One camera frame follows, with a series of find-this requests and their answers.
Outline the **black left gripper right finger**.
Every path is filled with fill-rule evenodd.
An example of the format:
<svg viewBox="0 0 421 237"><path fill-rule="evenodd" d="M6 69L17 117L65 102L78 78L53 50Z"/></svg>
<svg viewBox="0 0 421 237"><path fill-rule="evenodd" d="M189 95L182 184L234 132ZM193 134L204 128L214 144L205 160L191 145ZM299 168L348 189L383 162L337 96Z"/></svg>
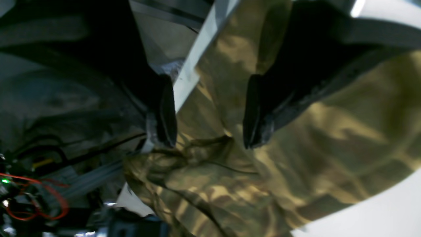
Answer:
<svg viewBox="0 0 421 237"><path fill-rule="evenodd" d="M295 0L273 65L248 81L247 149L310 105L395 56L420 49L419 0Z"/></svg>

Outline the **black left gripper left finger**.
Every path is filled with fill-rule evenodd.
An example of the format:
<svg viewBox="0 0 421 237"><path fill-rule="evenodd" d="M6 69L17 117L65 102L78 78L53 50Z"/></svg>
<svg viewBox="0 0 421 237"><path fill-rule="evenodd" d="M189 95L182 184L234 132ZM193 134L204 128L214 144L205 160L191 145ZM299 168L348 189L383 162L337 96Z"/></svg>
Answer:
<svg viewBox="0 0 421 237"><path fill-rule="evenodd" d="M1 51L69 74L175 146L173 84L149 66L128 0L18 0L1 17Z"/></svg>

